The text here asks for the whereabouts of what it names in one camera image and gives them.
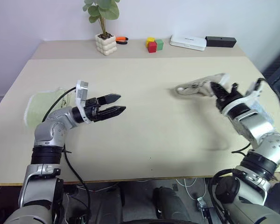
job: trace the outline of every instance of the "potted plant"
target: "potted plant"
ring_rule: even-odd
[[[106,31],[105,20],[115,20],[119,17],[117,7],[119,0],[84,0],[83,11],[88,11],[89,22],[94,23],[98,20],[102,32],[95,35],[97,50],[104,55],[109,55],[117,50],[115,36]]]

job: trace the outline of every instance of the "beige tabletop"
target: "beige tabletop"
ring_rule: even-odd
[[[116,105],[126,106],[115,118],[70,131],[69,159],[86,181],[212,176],[235,167],[242,155],[231,151],[247,141],[219,113],[215,98],[172,93],[178,84],[221,72],[242,93],[261,77],[245,56],[29,60],[0,104],[0,184],[22,183],[30,163],[34,133],[23,121],[29,98],[69,89],[78,79],[89,82],[89,98],[117,93]],[[280,131],[278,101],[267,86],[260,103]],[[76,181],[63,158],[61,165],[61,178]]]

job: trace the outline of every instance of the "black device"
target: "black device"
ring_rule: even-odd
[[[206,36],[207,47],[233,48],[237,40],[234,37]]]

